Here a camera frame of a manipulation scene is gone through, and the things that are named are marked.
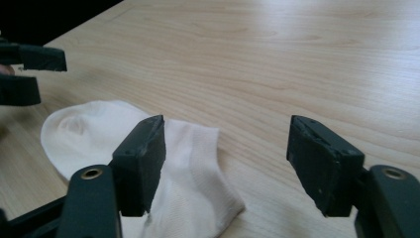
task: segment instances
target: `screw hole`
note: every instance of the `screw hole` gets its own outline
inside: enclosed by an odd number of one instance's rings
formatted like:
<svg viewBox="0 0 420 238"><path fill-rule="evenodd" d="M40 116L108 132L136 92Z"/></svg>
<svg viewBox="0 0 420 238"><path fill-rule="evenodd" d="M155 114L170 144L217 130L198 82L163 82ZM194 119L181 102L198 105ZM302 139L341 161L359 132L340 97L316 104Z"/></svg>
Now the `screw hole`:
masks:
<svg viewBox="0 0 420 238"><path fill-rule="evenodd" d="M96 179L102 175L102 170L100 169L90 169L85 171L82 175L82 179Z"/></svg>
<svg viewBox="0 0 420 238"><path fill-rule="evenodd" d="M386 176L388 176L388 177L390 177L390 178L392 178L392 179L399 179L399 180L403 180L403 179L405 179L405 178L406 178L405 173L403 173L403 172L401 172L401 171L398 171L398 170L396 170L396 169L392 169L392 168L385 168L385 169L383 169L383 170L382 170L382 172L383 172Z"/></svg>

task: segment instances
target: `white fabric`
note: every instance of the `white fabric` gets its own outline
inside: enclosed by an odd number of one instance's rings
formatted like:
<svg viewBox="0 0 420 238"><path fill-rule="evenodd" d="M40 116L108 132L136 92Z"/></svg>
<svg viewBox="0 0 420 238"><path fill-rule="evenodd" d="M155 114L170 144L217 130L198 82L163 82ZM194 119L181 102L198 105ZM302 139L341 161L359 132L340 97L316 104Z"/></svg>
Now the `white fabric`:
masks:
<svg viewBox="0 0 420 238"><path fill-rule="evenodd" d="M41 141L66 179L91 165L108 165L112 153L149 115L123 101L92 101L61 109L45 122ZM245 206L217 163L219 130L165 120L166 160L151 214L122 217L132 237L217 237Z"/></svg>

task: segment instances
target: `wooden table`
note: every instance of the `wooden table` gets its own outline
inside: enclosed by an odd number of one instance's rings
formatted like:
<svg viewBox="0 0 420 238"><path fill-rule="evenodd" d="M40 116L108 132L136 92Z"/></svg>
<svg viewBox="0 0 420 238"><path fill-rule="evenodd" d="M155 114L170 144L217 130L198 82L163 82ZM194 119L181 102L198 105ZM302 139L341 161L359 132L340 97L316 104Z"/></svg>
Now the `wooden table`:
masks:
<svg viewBox="0 0 420 238"><path fill-rule="evenodd" d="M68 72L18 72L38 78L43 103L0 112L9 218L65 194L41 127L92 100L220 128L220 166L247 207L222 237L356 237L356 211L324 218L286 160L293 114L362 150L367 168L420 178L416 0L126 0L48 46Z"/></svg>

